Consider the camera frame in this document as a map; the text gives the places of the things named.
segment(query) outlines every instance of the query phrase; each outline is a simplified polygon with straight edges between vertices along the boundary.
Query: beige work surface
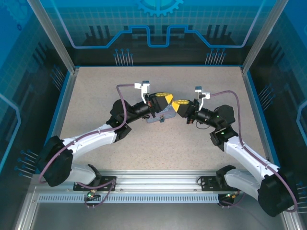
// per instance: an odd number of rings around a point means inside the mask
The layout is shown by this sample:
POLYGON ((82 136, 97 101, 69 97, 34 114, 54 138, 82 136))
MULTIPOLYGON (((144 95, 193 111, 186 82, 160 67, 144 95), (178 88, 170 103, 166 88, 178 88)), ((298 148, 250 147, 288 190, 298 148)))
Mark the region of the beige work surface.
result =
MULTIPOLYGON (((150 81, 150 92, 171 92, 175 100, 195 97, 195 86, 216 93, 235 91, 240 99, 243 140, 264 156, 255 118, 239 67, 82 67, 76 79, 61 138, 91 131, 110 118, 114 101, 119 99, 117 84, 150 81)), ((131 105, 140 102, 141 91, 121 88, 131 105)), ((237 105, 231 94, 206 100, 204 107, 228 104, 234 108, 238 131, 237 105)), ((243 168, 234 158, 215 147, 209 133, 176 115, 163 123, 148 124, 139 119, 129 126, 132 131, 121 141, 97 148, 76 160, 98 169, 112 170, 208 170, 226 165, 243 168)))

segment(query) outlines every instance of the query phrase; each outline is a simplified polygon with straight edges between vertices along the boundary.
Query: white cable bracket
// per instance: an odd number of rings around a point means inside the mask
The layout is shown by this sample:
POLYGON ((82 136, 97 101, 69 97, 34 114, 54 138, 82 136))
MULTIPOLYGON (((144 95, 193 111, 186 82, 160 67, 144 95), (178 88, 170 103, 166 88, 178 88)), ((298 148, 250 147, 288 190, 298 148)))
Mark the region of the white cable bracket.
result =
POLYGON ((146 104, 145 95, 149 94, 150 91, 150 83, 148 80, 144 80, 142 83, 134 83, 135 89, 141 90, 141 97, 143 102, 146 104))
POLYGON ((201 108, 203 107, 203 104, 204 104, 204 100, 206 99, 210 99, 210 93, 209 92, 204 92, 202 90, 202 87, 201 86, 196 86, 195 87, 195 92, 196 92, 196 98, 197 100, 201 99, 201 105, 200 105, 200 108, 199 110, 201 110, 201 108))

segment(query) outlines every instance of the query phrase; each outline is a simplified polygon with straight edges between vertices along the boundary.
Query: gear graphic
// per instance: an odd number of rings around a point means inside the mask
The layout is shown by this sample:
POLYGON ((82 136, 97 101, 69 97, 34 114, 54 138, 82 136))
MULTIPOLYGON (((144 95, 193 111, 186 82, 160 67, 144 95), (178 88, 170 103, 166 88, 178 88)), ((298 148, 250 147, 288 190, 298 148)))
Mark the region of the gear graphic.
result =
POLYGON ((17 23, 22 23, 28 16, 28 3, 26 0, 4 0, 8 12, 17 23))
POLYGON ((157 17, 161 14, 166 16, 167 13, 173 13, 173 9, 179 9, 178 5, 182 3, 183 0, 137 0, 139 10, 142 9, 144 13, 157 17))

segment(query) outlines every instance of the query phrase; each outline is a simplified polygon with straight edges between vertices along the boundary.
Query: perforated metal strip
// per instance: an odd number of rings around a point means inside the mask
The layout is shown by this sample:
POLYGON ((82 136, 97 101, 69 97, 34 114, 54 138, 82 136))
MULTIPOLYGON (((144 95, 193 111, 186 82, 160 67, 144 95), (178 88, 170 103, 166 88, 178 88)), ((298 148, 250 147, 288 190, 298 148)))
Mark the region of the perforated metal strip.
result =
MULTIPOLYGON (((90 201, 101 201, 101 197, 90 201)), ((41 194, 39 203, 83 203, 85 194, 41 194)), ((218 203, 217 194, 110 194, 106 203, 218 203)))

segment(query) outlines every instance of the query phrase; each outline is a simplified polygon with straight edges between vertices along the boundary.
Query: blue enclosure wall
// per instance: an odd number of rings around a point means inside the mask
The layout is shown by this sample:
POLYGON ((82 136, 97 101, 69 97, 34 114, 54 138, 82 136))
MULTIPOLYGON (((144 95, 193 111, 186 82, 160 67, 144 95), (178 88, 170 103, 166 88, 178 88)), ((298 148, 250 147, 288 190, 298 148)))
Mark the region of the blue enclosure wall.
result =
MULTIPOLYGON (((307 185, 306 13, 306 1, 289 0, 250 68, 280 164, 292 168, 304 185, 307 185)), ((301 192, 301 196, 306 196, 305 191, 301 192)))
POLYGON ((241 65, 275 0, 42 0, 75 65, 241 65))
POLYGON ((0 1, 0 32, 0 228, 4 230, 14 227, 30 183, 25 176, 34 169, 29 165, 34 159, 27 160, 21 151, 38 152, 43 147, 67 70, 25 0, 0 1))

